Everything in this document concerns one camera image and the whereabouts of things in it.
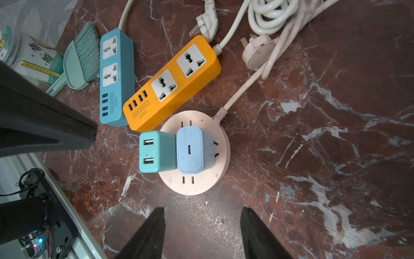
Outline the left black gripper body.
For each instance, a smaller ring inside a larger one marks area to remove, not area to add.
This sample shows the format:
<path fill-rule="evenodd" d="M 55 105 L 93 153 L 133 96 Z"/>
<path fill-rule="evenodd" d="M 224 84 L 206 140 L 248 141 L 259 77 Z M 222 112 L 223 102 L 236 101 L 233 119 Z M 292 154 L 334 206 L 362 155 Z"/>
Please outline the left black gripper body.
<path fill-rule="evenodd" d="M 1 63 L 1 156 L 89 149 L 98 125 Z"/>

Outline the orange power strip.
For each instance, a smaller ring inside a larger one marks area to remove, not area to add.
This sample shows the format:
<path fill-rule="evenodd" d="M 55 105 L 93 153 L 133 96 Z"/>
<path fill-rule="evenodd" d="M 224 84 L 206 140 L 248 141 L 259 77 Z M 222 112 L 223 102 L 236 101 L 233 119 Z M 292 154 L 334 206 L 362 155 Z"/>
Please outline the orange power strip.
<path fill-rule="evenodd" d="M 221 71 L 212 46 L 203 36 L 196 36 L 124 103 L 130 129 L 156 129 Z"/>

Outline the round pink power socket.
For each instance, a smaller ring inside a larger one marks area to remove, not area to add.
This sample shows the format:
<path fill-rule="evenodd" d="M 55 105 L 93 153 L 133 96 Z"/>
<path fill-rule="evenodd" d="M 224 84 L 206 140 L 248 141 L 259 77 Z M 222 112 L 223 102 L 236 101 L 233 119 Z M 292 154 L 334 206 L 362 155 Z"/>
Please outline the round pink power socket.
<path fill-rule="evenodd" d="M 215 141 L 215 164 L 198 174 L 183 174 L 178 169 L 160 172 L 162 181 L 171 190 L 182 195 L 198 195 L 212 188 L 224 177 L 231 156 L 230 142 L 224 128 L 205 113 L 199 111 L 177 113 L 165 122 L 161 131 L 176 134 L 181 127 L 191 125 L 212 134 Z"/>

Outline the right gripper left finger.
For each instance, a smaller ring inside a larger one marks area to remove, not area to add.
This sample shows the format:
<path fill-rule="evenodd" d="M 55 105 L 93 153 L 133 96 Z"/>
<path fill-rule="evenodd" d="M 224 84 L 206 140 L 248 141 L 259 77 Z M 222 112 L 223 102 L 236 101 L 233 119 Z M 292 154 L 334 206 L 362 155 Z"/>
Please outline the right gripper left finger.
<path fill-rule="evenodd" d="M 165 231 L 165 209 L 156 207 L 115 258 L 162 259 Z"/>

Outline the teal power strip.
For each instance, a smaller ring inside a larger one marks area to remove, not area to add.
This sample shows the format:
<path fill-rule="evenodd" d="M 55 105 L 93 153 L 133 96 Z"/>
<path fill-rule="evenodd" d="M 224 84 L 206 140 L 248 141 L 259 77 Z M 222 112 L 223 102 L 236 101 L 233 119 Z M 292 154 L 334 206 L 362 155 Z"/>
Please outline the teal power strip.
<path fill-rule="evenodd" d="M 128 125 L 124 103 L 135 93 L 133 41 L 116 28 L 100 41 L 100 122 Z"/>

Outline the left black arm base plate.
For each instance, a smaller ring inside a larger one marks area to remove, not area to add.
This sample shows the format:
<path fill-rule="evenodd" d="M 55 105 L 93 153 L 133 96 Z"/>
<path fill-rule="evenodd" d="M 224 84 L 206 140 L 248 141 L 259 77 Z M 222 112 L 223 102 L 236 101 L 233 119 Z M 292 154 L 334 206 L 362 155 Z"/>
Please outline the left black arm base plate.
<path fill-rule="evenodd" d="M 19 179 L 21 200 L 29 211 L 24 215 L 34 220 L 41 215 L 33 231 L 18 238 L 22 250 L 31 259 L 64 259 L 68 256 L 78 231 L 40 168 L 32 168 Z"/>

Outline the blue charger plug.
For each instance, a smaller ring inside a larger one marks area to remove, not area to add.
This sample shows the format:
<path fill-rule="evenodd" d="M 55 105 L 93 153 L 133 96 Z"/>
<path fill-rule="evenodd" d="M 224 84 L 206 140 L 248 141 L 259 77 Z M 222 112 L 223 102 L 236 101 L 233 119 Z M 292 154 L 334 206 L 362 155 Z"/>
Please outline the blue charger plug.
<path fill-rule="evenodd" d="M 198 174 L 215 165 L 213 136 L 198 126 L 179 129 L 176 151 L 177 166 L 183 174 Z"/>

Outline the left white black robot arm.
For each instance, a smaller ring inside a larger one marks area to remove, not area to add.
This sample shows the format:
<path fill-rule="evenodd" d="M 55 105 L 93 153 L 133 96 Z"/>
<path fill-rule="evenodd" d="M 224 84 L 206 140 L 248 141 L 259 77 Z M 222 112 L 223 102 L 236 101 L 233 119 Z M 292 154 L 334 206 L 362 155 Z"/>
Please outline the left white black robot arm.
<path fill-rule="evenodd" d="M 98 125 L 1 63 L 1 157 L 88 149 Z M 41 197 L 1 204 L 1 244 L 41 229 L 51 211 Z"/>

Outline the teal charger plug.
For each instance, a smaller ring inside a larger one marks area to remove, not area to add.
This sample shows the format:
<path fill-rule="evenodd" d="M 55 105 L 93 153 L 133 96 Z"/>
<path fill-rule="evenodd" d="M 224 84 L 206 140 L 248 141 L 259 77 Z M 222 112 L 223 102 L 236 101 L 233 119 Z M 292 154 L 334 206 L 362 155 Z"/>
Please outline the teal charger plug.
<path fill-rule="evenodd" d="M 143 132 L 139 144 L 139 170 L 158 173 L 177 169 L 176 135 L 162 131 Z"/>

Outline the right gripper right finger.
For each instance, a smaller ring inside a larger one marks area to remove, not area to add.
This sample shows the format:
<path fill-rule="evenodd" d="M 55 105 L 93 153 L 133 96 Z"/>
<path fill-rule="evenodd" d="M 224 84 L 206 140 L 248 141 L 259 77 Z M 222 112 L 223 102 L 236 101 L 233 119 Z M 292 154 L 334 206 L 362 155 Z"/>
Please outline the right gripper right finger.
<path fill-rule="evenodd" d="M 240 228 L 246 259 L 293 258 L 252 208 L 242 209 Z"/>

